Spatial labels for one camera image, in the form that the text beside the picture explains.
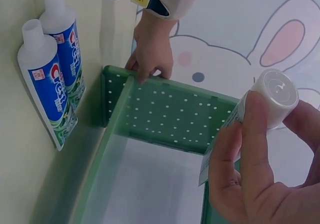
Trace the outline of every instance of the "child's hand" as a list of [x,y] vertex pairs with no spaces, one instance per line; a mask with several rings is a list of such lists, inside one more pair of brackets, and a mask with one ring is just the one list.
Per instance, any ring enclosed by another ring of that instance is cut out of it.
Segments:
[[162,20],[143,11],[141,21],[134,31],[136,49],[125,66],[126,69],[137,71],[140,84],[157,70],[161,72],[160,77],[171,77],[173,57],[169,33],[176,22]]

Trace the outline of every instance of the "white bottle cap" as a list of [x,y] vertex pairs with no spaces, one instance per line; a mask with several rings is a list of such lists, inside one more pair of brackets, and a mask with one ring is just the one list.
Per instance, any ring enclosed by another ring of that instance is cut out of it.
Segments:
[[29,51],[35,51],[45,42],[45,35],[38,19],[28,20],[22,26],[24,46]]
[[265,98],[269,112],[267,127],[274,129],[296,108],[299,93],[289,77],[277,69],[267,69],[251,88]]
[[65,12],[65,0],[44,0],[45,12],[49,15],[59,16]]

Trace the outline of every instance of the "finger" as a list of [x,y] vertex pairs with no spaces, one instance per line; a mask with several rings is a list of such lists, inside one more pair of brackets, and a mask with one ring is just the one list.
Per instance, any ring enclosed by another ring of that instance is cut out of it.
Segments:
[[268,106],[263,96],[255,91],[249,92],[245,103],[240,159],[243,198],[248,209],[274,183],[268,160],[267,115]]
[[170,79],[172,75],[172,65],[166,66],[166,67],[159,67],[158,68],[161,74],[159,74],[159,77],[162,77],[164,79]]
[[209,161],[210,203],[228,221],[247,223],[241,191],[241,177],[234,159],[241,146],[241,124],[235,123],[219,132]]
[[147,65],[142,65],[140,64],[138,73],[137,73],[137,81],[140,84],[143,84],[147,78],[149,77],[150,73],[153,71],[154,67],[153,66],[147,66]]
[[236,122],[219,132],[209,161],[209,183],[211,192],[234,186],[234,159],[241,146],[241,124]]
[[316,152],[320,145],[320,112],[317,109],[300,100],[283,123]]
[[126,62],[125,69],[132,70],[134,64],[137,62],[136,49],[132,52],[128,61]]

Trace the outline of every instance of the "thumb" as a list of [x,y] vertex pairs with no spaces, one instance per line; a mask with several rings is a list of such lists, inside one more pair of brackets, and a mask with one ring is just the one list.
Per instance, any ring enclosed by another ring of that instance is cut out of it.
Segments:
[[250,91],[245,103],[240,159],[243,198],[248,209],[254,209],[257,197],[274,183],[268,160],[267,117],[264,97]]

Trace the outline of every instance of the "bunny ear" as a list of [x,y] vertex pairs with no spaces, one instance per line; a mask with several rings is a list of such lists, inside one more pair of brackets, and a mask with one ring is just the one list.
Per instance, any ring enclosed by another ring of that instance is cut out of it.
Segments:
[[313,0],[287,0],[268,20],[247,59],[286,71],[303,60],[320,39],[320,8]]
[[[309,103],[316,109],[320,108],[320,93],[318,91],[308,88],[298,88],[298,92],[300,100]],[[281,123],[277,129],[283,128],[286,128],[286,126]]]
[[[140,20],[141,20],[142,11],[143,11],[143,10],[139,10],[139,11],[136,13],[135,26],[137,26],[138,23],[139,23]],[[178,34],[179,25],[180,25],[179,22],[180,22],[180,21],[178,21],[178,22],[173,26],[172,30],[170,31],[170,34],[169,34],[170,37],[174,37],[174,36],[176,36],[176,35]]]

